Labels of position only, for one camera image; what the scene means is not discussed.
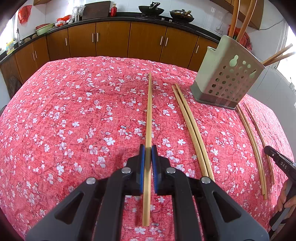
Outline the person right hand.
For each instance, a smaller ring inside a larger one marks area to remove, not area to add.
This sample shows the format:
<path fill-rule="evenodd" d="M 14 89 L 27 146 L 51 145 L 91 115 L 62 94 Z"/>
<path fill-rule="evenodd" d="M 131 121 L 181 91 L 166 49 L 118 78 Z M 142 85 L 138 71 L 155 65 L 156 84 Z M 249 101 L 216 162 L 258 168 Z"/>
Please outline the person right hand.
<path fill-rule="evenodd" d="M 286 180 L 283 184 L 277 203 L 274 207 L 274 212 L 277 213 L 278 211 L 282 211 L 283 208 L 290 208 L 288 212 L 288 217 L 290 217 L 295 209 L 296 197 L 293 196 L 292 198 L 287 199 L 287 195 L 285 194 L 285 191 L 287 189 L 287 183 L 288 180 Z"/>

